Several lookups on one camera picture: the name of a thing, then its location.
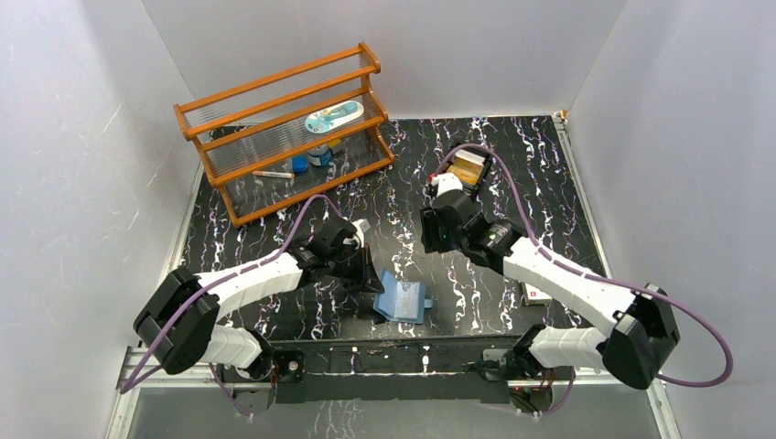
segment small box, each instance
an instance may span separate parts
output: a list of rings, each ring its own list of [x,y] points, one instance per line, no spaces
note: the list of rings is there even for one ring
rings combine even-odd
[[[520,282],[520,288],[523,290],[523,303],[525,305],[549,305],[553,298],[533,285]]]
[[[450,148],[458,145],[462,143],[454,142]],[[475,199],[490,172],[490,154],[471,147],[463,148],[442,166],[442,172],[455,174],[461,180],[464,193]]]

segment blue container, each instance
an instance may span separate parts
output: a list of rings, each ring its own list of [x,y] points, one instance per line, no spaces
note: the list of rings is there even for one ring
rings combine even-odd
[[[307,157],[309,157],[310,163],[313,166],[327,166],[331,161],[331,150],[326,144],[316,146],[307,151]]]

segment white plastic casing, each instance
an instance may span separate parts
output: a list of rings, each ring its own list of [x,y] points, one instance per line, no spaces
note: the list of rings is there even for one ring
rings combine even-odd
[[[431,178],[431,186],[436,186],[437,197],[450,190],[463,190],[460,179],[449,172]]]
[[[242,269],[257,264],[259,261],[244,263],[243,265],[219,272],[200,273],[198,276],[202,280],[201,284],[204,285],[221,278],[225,274],[239,273]],[[301,279],[302,270],[296,264],[296,259],[288,253],[281,254],[279,258],[267,265],[262,265],[249,272],[239,274],[229,282],[210,290],[211,294],[217,294],[219,297],[221,309],[219,310],[218,320],[251,302],[264,299],[272,294],[294,291],[299,287]]]
[[[210,344],[199,361],[229,364],[245,369],[262,353],[259,341],[241,327],[216,325],[210,336]]]
[[[596,346],[606,340],[594,327],[587,329],[556,329],[546,327],[528,348],[531,355],[545,368],[574,366],[605,369]]]
[[[550,253],[554,260],[583,273],[593,273],[559,254]],[[635,298],[624,288],[591,281],[553,265],[527,238],[517,240],[512,246],[512,255],[504,258],[504,275],[551,295],[582,315],[606,337],[617,325],[614,315],[624,313]]]

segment wooden shelf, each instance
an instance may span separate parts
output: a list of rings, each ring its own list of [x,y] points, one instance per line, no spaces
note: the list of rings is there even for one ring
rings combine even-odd
[[[197,147],[208,180],[224,197],[232,222],[241,225],[255,220],[393,163],[393,154],[378,130],[388,114],[374,96],[369,78],[379,71],[380,61],[360,43],[174,106],[179,128]],[[325,134],[307,130],[305,120],[311,113],[345,101],[360,102],[363,114]],[[233,123],[251,126],[204,144],[200,141],[201,134]],[[282,167],[290,157],[336,139],[347,142],[346,152],[334,158],[331,168],[311,167],[293,183],[252,174]]]
[[[332,157],[329,166],[310,165],[306,173],[293,180],[248,174],[226,183],[224,187],[237,217],[235,224],[261,218],[393,163],[393,154],[379,134],[361,131],[342,138],[341,142],[344,149]],[[286,163],[264,170],[290,172]]]

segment metal frame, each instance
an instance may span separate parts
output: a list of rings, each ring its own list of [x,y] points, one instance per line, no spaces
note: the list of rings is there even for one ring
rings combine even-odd
[[[566,124],[557,113],[553,114],[553,123],[558,134],[561,149],[563,150],[566,162],[571,171],[571,179],[574,180],[579,199],[582,201],[582,209],[585,211],[587,223],[593,234],[593,241],[596,244],[596,250],[598,250],[598,257],[601,260],[601,265],[604,267],[604,274],[607,277],[611,277],[611,269],[609,268],[609,262],[607,261],[603,246],[601,245],[601,239],[598,236],[596,222],[593,219],[593,211],[590,209],[590,205],[587,202],[587,195],[585,195],[585,189],[582,187],[582,180],[579,178],[577,161],[574,159],[574,153],[571,149],[571,142],[568,138]],[[671,404],[668,402],[668,395],[665,394],[665,382],[662,380],[653,381],[652,386],[647,390],[647,396],[650,399],[652,414],[657,423],[657,428],[660,431],[660,436],[669,439],[681,438],[682,436],[679,434],[679,427],[676,425],[676,420],[674,419],[674,412],[671,410]]]
[[[604,267],[605,275],[610,276],[611,271],[609,269],[609,263],[606,259],[606,255],[603,252],[600,237],[598,236],[598,229],[596,228],[596,223],[593,219],[592,211],[590,210],[590,206],[587,202],[585,190],[583,189],[581,180],[579,179],[577,164],[571,150],[571,143],[568,139],[566,126],[563,123],[563,120],[557,114],[553,114],[552,117],[555,124],[555,130],[558,134],[558,139],[560,140],[561,149],[563,150],[563,153],[566,157],[566,162],[569,165],[571,177],[577,187],[577,192],[582,202],[582,209],[585,211],[587,222],[590,226],[590,230],[596,244],[596,249],[598,250],[598,256],[600,257],[601,263]],[[196,196],[199,190],[199,182],[203,174],[204,169],[200,164],[197,172],[197,178],[194,182],[194,188],[189,197],[189,201],[184,212],[184,218],[181,221],[181,227],[178,230],[177,239],[171,248],[168,265],[169,269],[180,265],[182,254],[180,250],[183,248],[183,245],[186,242],[189,223],[191,221],[191,212],[194,209]],[[145,352],[146,350],[144,348],[127,349],[127,354],[124,358],[124,364],[119,375],[117,387],[120,387],[124,383],[129,372],[137,364],[137,361],[143,356]],[[152,357],[146,367],[151,368],[156,364],[158,364],[156,359]],[[556,381],[555,383],[562,385],[567,383],[567,381]],[[619,381],[617,381],[607,372],[602,371],[600,373],[596,373],[592,369],[579,370],[577,372],[577,379],[575,380],[575,385],[615,385],[619,383]],[[527,387],[532,384],[535,385],[535,382],[529,380],[513,380],[507,383],[507,385],[512,387]],[[267,383],[241,383],[234,384],[234,386],[236,389],[246,390],[267,390],[270,388],[269,384]],[[108,426],[108,432],[105,435],[106,439],[124,439],[128,437],[140,391],[147,388],[211,388],[217,390],[218,384],[213,381],[212,376],[210,375],[210,369],[207,366],[198,365],[179,375],[170,376],[164,372],[159,372],[158,375],[138,384],[137,387],[124,395],[119,394],[117,391],[116,401],[113,407],[113,414]],[[655,419],[655,423],[657,424],[661,437],[668,439],[680,439],[681,435],[679,434],[679,428],[676,425],[674,413],[671,410],[671,404],[668,402],[668,397],[665,394],[665,383],[656,380],[650,389],[647,390],[647,396],[649,397],[650,406],[652,407],[652,415]]]

